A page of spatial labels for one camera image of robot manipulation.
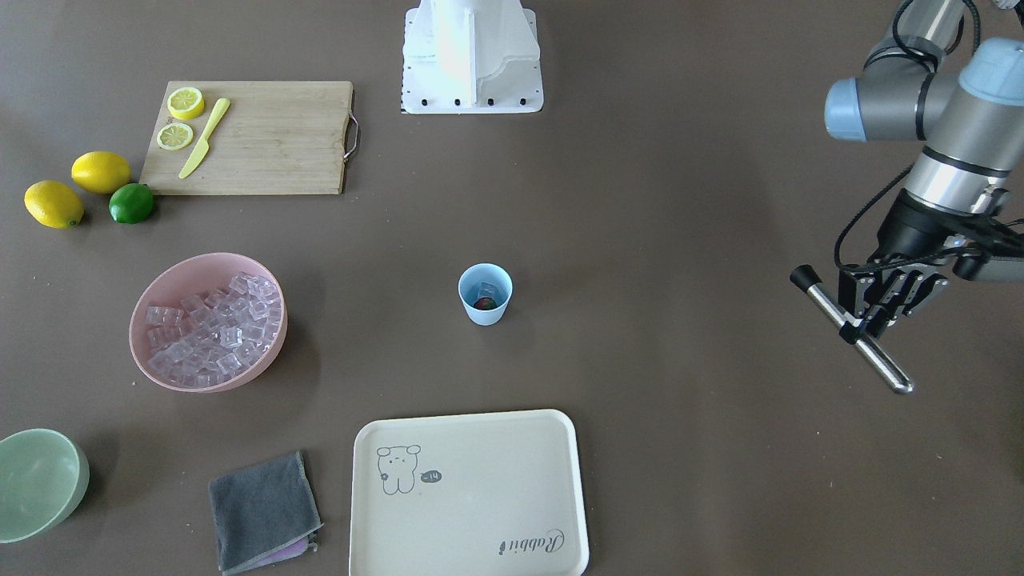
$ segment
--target yellow plastic knife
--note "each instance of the yellow plastic knife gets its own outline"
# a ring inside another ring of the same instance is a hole
[[[213,105],[213,112],[210,113],[210,119],[206,121],[203,133],[196,140],[196,146],[193,148],[191,154],[188,155],[188,160],[185,162],[184,167],[178,172],[179,178],[184,178],[188,174],[191,174],[200,163],[203,162],[203,159],[206,158],[206,153],[210,152],[210,142],[208,141],[210,134],[217,127],[220,119],[224,117],[224,113],[227,112],[227,107],[229,106],[231,106],[231,100],[227,98],[219,98],[217,99],[217,104]]]

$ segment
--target small cup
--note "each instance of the small cup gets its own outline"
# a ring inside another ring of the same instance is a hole
[[[497,307],[477,310],[473,304],[480,299],[480,285],[487,283],[498,289],[493,295]],[[466,269],[459,279],[459,298],[469,319],[480,326],[490,326],[502,319],[512,299],[512,277],[497,264],[475,264]]]

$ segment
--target towel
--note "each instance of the towel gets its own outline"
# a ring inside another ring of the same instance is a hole
[[[224,576],[315,550],[324,526],[299,452],[214,479],[210,506]]]

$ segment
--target lemon slice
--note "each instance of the lemon slice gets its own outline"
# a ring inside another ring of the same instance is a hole
[[[187,124],[168,124],[157,132],[157,146],[164,150],[181,150],[191,142],[193,134],[191,126]]]
[[[170,96],[167,96],[167,110],[171,112],[171,116],[178,120],[191,120],[203,114],[204,108],[206,107],[203,101],[203,92],[200,92],[199,88],[185,86],[174,90]]]

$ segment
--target bear drawing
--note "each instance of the bear drawing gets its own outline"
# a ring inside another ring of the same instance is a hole
[[[377,469],[381,472],[381,482],[384,483],[384,493],[388,496],[401,492],[409,494],[416,484],[417,454],[420,447],[392,446],[390,448],[377,449]]]

